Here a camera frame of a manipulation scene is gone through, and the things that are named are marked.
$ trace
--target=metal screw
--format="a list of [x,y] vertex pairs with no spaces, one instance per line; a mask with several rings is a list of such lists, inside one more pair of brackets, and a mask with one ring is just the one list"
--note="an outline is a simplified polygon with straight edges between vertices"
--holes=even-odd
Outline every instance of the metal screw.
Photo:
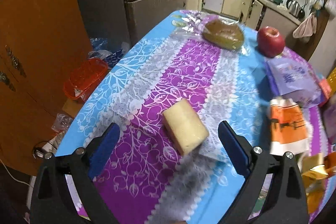
[[292,152],[286,152],[286,157],[292,159],[294,156]]
[[253,151],[256,152],[257,154],[261,154],[263,150],[261,149],[261,147],[259,147],[259,146],[255,146],[255,147],[253,148]]
[[53,154],[52,154],[51,152],[48,152],[48,153],[46,153],[46,154],[44,155],[44,158],[45,158],[46,160],[50,160],[52,157],[53,157]]
[[80,148],[76,149],[76,154],[77,155],[82,155],[82,154],[84,154],[84,152],[85,152],[85,149],[83,147],[80,147]]

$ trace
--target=tablecloth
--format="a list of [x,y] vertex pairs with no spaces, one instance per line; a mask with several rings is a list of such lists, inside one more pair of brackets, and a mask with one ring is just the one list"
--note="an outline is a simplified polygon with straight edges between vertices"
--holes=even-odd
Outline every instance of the tablecloth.
[[[216,138],[221,120],[253,146],[269,148],[266,109],[272,94],[264,57],[256,50],[256,31],[243,27],[245,53],[229,52],[201,36],[182,36],[186,14],[200,15],[172,13],[126,54],[85,103],[56,153],[67,155],[85,147],[111,122],[120,126],[119,142],[94,184],[121,224],[215,224],[221,219],[244,182]],[[204,22],[218,17],[202,16]],[[287,48],[284,54],[305,62]],[[210,133],[200,150],[183,158],[161,122],[162,111],[181,98],[189,100]],[[331,147],[318,107],[304,115],[314,129],[310,153],[326,155]],[[75,196],[71,179],[69,184]],[[310,220],[335,185],[335,178],[328,180],[323,201]],[[80,200],[74,202],[85,214]]]

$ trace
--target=blue gripper pad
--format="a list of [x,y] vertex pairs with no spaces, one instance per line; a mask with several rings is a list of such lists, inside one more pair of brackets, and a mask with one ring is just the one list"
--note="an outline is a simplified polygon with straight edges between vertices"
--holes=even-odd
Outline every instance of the blue gripper pad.
[[227,121],[223,121],[219,124],[218,137],[236,172],[245,178],[248,177],[251,171],[249,169],[250,159],[247,153],[252,149],[249,142],[243,136],[238,136]]
[[107,130],[109,131],[106,133],[105,138],[90,157],[88,176],[91,180],[103,172],[104,167],[119,140],[120,128],[117,124]]

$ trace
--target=cabinet handle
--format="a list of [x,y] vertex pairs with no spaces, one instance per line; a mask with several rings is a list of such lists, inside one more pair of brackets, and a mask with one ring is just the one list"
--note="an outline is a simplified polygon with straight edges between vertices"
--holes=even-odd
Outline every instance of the cabinet handle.
[[9,87],[10,90],[15,91],[13,84],[11,83],[7,75],[1,70],[0,70],[0,82],[3,82],[6,86]]
[[6,49],[7,55],[12,61],[12,66],[14,67],[14,69],[17,69],[20,72],[20,75],[22,75],[23,77],[26,77],[26,74],[19,62],[19,59],[13,55],[12,50],[9,47],[7,48],[7,45],[5,46],[5,49]]

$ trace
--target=pink towel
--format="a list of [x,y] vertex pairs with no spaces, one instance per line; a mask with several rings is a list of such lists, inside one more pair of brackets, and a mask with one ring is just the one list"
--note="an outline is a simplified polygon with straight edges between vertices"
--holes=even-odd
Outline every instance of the pink towel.
[[307,43],[313,33],[316,33],[317,18],[315,13],[311,13],[293,32],[294,38],[300,38]]

